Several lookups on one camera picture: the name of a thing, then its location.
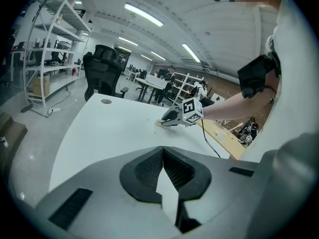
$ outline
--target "white tabletop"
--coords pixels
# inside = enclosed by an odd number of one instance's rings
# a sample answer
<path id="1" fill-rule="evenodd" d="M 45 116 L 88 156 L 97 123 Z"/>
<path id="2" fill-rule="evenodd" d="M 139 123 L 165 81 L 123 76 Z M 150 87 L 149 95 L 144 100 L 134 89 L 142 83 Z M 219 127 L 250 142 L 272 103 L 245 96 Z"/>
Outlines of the white tabletop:
<path id="1" fill-rule="evenodd" d="M 103 104 L 109 99 L 111 104 Z M 198 125 L 163 128 L 155 125 L 167 108 L 94 94 L 68 129 L 52 169 L 49 191 L 90 164 L 154 146 L 174 146 L 216 156 Z M 222 158 L 227 151 L 209 135 L 207 140 Z"/>
<path id="2" fill-rule="evenodd" d="M 144 83 L 144 84 L 146 84 L 146 85 L 149 85 L 150 87 L 156 88 L 156 89 L 158 89 L 158 90 L 163 90 L 163 88 L 161 88 L 161 87 L 159 87 L 159 86 L 156 86 L 156 85 L 154 85 L 154 84 L 152 84 L 152 83 L 149 83 L 149 82 L 147 82 L 147 81 L 144 80 L 144 79 L 135 78 L 135 80 L 138 81 L 138 82 L 142 82 L 142 83 Z"/>

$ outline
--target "brick wall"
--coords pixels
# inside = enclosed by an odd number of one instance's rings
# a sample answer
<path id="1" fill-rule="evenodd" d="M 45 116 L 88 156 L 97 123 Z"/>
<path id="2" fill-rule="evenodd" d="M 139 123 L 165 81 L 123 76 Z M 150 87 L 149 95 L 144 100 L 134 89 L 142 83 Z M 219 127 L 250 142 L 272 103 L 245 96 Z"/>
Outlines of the brick wall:
<path id="1" fill-rule="evenodd" d="M 156 72 L 162 68 L 169 68 L 169 67 L 168 66 L 154 65 L 152 68 L 152 73 Z M 228 98 L 232 97 L 233 95 L 240 92 L 240 86 L 238 84 L 231 82 L 231 81 L 228 81 L 228 80 L 225 80 L 225 79 L 222 79 L 220 77 L 211 75 L 211 74 L 201 73 L 201 72 L 197 72 L 194 70 L 185 69 L 185 68 L 181 68 L 181 67 L 177 67 L 176 72 L 182 73 L 182 74 L 189 73 L 191 76 L 194 76 L 194 77 L 198 76 L 198 78 L 204 77 L 205 82 L 208 83 L 208 90 L 210 87 L 212 87 L 212 90 L 211 90 L 208 98 L 211 98 L 211 96 L 214 93 L 216 93 L 216 94 L 228 99 Z M 271 108 L 272 108 L 272 105 L 267 104 L 261 110 L 252 114 L 252 116 L 256 118 L 256 122 L 259 124 L 259 129 L 261 129 L 262 126 L 265 124 L 265 121 L 269 115 Z M 231 129 L 241 122 L 245 123 L 250 117 L 251 116 L 243 118 L 243 119 L 232 120 L 226 125 L 226 128 Z"/>

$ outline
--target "ceiling light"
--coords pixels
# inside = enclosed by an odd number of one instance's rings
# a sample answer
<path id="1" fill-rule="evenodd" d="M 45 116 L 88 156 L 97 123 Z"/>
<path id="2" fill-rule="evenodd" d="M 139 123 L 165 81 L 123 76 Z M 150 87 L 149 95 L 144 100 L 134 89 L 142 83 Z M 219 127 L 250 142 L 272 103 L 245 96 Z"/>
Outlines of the ceiling light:
<path id="1" fill-rule="evenodd" d="M 153 16 L 149 15 L 147 12 L 141 10 L 141 9 L 138 9 L 137 7 L 129 4 L 129 3 L 126 3 L 124 5 L 124 8 L 126 10 L 130 10 L 144 18 L 147 18 L 148 20 L 150 20 L 151 22 L 153 22 L 154 24 L 156 24 L 157 26 L 161 27 L 163 26 L 164 24 L 162 22 L 160 22 L 158 19 L 154 18 Z"/>
<path id="2" fill-rule="evenodd" d="M 148 60 L 151 60 L 152 61 L 152 59 L 150 59 L 150 58 L 148 58 L 148 57 L 146 57 L 146 56 L 144 56 L 144 55 L 141 55 L 142 57 L 145 57 L 145 58 L 147 58 Z"/>
<path id="3" fill-rule="evenodd" d="M 122 49 L 122 50 L 126 50 L 126 51 L 128 51 L 128 52 L 132 52 L 131 50 L 128 50 L 128 49 L 123 48 L 123 47 L 121 47 L 121 46 L 119 46 L 119 48 Z"/>
<path id="4" fill-rule="evenodd" d="M 189 52 L 189 54 L 193 57 L 193 59 L 195 59 L 195 61 L 197 63 L 200 63 L 200 60 L 198 59 L 198 57 L 195 55 L 195 53 L 188 47 L 188 45 L 186 43 L 182 44 L 182 46 Z"/>
<path id="5" fill-rule="evenodd" d="M 124 38 L 121 38 L 121 37 L 119 37 L 119 39 L 138 46 L 138 44 L 136 44 L 136 43 L 134 43 L 134 42 L 131 42 L 131 41 L 127 40 L 127 39 L 124 39 Z"/>
<path id="6" fill-rule="evenodd" d="M 166 60 L 166 59 L 164 59 L 163 57 L 161 57 L 161 56 L 157 55 L 155 52 L 152 52 L 152 51 L 151 51 L 151 53 L 153 53 L 155 56 L 157 56 L 157 57 L 161 58 L 162 60 Z"/>

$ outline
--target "white ceiling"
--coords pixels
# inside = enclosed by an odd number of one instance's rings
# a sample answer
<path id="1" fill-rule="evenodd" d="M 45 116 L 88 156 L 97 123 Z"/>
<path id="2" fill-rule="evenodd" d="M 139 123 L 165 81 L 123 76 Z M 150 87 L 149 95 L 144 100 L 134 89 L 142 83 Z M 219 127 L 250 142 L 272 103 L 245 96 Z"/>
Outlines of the white ceiling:
<path id="1" fill-rule="evenodd" d="M 139 46 L 117 39 L 117 45 L 166 64 L 202 70 L 182 47 L 187 43 L 197 57 L 231 76 L 264 52 L 265 41 L 276 26 L 277 13 L 227 0 L 81 0 L 91 14 L 94 31 L 122 36 Z M 158 27 L 124 9 L 126 2 L 164 23 Z"/>

